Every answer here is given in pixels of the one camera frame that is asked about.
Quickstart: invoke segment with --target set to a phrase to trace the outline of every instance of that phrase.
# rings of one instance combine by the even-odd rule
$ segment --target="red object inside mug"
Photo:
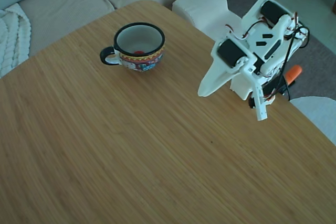
[[[136,55],[143,55],[145,52],[144,51],[135,51],[134,52]]]

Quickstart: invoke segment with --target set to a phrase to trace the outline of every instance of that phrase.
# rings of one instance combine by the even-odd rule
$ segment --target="mug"
[[[157,26],[131,23],[116,33],[114,45],[101,51],[100,60],[107,65],[123,65],[134,71],[145,72],[161,61],[164,44],[165,36]]]

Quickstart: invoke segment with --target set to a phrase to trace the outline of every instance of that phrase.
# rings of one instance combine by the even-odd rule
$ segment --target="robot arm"
[[[201,82],[198,95],[206,97],[231,80],[230,88],[243,100],[250,94],[254,98],[257,118],[261,121],[267,118],[266,105],[274,100],[273,92],[265,98],[264,84],[281,72],[285,61],[305,40],[307,30],[296,32],[297,14],[273,0],[258,0],[241,23],[246,31],[242,38],[231,30],[215,43],[211,53],[214,62]]]

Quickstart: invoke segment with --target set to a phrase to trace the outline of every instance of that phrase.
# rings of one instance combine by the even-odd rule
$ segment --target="mug handle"
[[[106,65],[120,65],[121,64],[120,59],[116,54],[117,53],[115,52],[114,47],[107,47],[100,52],[100,60]],[[109,55],[116,55],[116,56],[107,59]]]

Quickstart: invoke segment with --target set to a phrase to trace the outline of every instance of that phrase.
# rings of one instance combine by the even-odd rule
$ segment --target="cable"
[[[287,61],[288,61],[288,58],[289,58],[289,55],[290,55],[290,51],[292,49],[293,42],[294,42],[294,39],[295,39],[295,34],[298,33],[298,32],[299,32],[299,28],[295,29],[295,31],[293,32],[293,36],[290,39],[290,43],[289,43],[289,47],[288,47],[288,50],[287,50],[287,53],[286,53],[285,61],[284,61],[283,65],[282,65],[282,68],[281,68],[279,76],[283,76],[284,75],[285,67],[286,67],[286,64],[287,64]],[[275,91],[267,99],[272,98],[279,91],[280,84],[281,84],[281,77],[279,78],[279,81],[278,81],[278,84],[276,85]]]
[[[287,93],[288,93],[288,101],[290,101],[290,93],[289,93],[289,86],[288,86],[288,82],[285,78],[285,75],[282,75],[282,78],[284,79],[285,81],[285,85],[286,85],[286,90],[287,90]]]
[[[304,46],[301,46],[301,47],[300,47],[300,48],[305,48],[306,46],[308,46],[309,41],[310,41],[310,30],[309,30],[308,27],[303,26],[303,25],[299,27],[299,30],[301,30],[302,28],[304,28],[304,29],[306,29],[306,30],[308,31],[308,34],[307,34],[307,42],[306,42],[306,44],[305,44]]]
[[[233,35],[236,37],[236,39],[244,40],[244,39],[247,38],[247,36],[248,36],[248,32],[249,32],[255,25],[257,25],[257,24],[259,24],[259,23],[261,23],[261,22],[262,22],[262,23],[266,23],[268,26],[270,26],[270,25],[268,24],[267,20],[265,20],[264,18],[259,19],[258,21],[254,22],[254,23],[247,29],[247,31],[244,33],[244,35],[242,36],[242,38],[239,38],[239,37],[237,37],[237,36],[235,35],[235,31],[234,31],[234,29],[232,28],[232,26],[230,26],[230,25],[228,25],[228,24],[226,24],[225,26],[226,26],[227,28],[229,28],[229,30],[231,31],[231,33],[233,33]]]

